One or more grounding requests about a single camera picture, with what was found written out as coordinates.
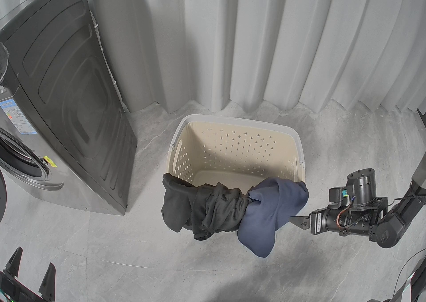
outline curtain fold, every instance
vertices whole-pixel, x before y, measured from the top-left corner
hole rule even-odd
[[[25,0],[0,0],[0,16]],[[89,0],[130,111],[426,110],[426,0]]]

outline blue garment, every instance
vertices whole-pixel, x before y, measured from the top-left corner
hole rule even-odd
[[[306,204],[304,182],[269,177],[248,191],[249,203],[238,229],[238,240],[255,255],[267,257],[275,243],[275,231],[288,223]]]

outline black garment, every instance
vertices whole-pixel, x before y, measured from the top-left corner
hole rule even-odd
[[[170,173],[163,175],[163,185],[165,224],[175,232],[182,227],[192,230],[194,239],[200,241],[215,232],[237,230],[247,205],[252,202],[239,188],[228,189],[221,183],[195,187]]]

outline gray floor tile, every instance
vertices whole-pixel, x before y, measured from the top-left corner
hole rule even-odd
[[[391,249],[363,237],[331,232],[312,236],[287,224],[277,231],[269,257],[258,258],[238,242],[236,233],[200,242],[190,231],[169,230],[161,215],[162,175],[170,140],[181,119],[191,113],[212,114],[190,101],[170,115],[156,104],[129,115],[138,149],[125,216],[45,203],[8,181],[12,189],[0,224],[2,263],[22,246],[23,265],[29,269],[20,278],[37,291],[47,264],[53,262],[58,301],[359,302],[391,297],[404,262],[426,246],[426,235],[419,232],[426,210]],[[215,114],[297,131],[310,192],[301,215],[325,207],[328,189],[344,185],[350,172],[365,167],[376,171],[378,195],[402,195],[426,150],[426,130],[418,114],[383,108],[371,112],[361,103],[345,111],[331,100],[313,113],[302,104],[280,111],[263,102],[246,114],[229,102]]]

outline laundry basket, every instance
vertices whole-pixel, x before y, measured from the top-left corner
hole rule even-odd
[[[189,115],[173,136],[167,171],[195,186],[221,182],[246,193],[267,177],[305,181],[305,159],[299,135],[290,127]]]

